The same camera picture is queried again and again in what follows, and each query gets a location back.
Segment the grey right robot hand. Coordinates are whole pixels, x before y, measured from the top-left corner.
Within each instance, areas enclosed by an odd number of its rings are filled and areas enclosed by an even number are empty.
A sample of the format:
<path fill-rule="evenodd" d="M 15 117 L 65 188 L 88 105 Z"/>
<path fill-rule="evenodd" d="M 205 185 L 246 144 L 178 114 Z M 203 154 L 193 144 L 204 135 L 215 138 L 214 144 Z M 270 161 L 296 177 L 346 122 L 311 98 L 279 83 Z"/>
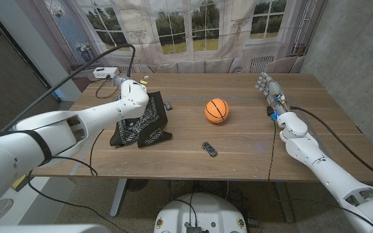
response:
<path fill-rule="evenodd" d="M 265 96 L 268 106 L 274 113 L 281 115 L 289 111 L 284 89 L 270 75 L 262 72 L 255 88 Z"/>

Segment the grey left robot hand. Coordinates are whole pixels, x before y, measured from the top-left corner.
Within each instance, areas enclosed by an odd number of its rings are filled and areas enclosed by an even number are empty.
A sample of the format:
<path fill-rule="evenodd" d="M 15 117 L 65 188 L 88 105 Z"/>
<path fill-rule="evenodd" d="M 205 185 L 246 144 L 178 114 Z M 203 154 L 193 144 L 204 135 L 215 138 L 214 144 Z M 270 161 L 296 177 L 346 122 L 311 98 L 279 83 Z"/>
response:
<path fill-rule="evenodd" d="M 125 81 L 128 81 L 128 80 L 131 80 L 130 77 L 127 77 L 127 76 L 114 76 L 113 77 L 113 86 L 117 86 L 117 87 L 121 87 L 122 84 L 125 82 Z"/>

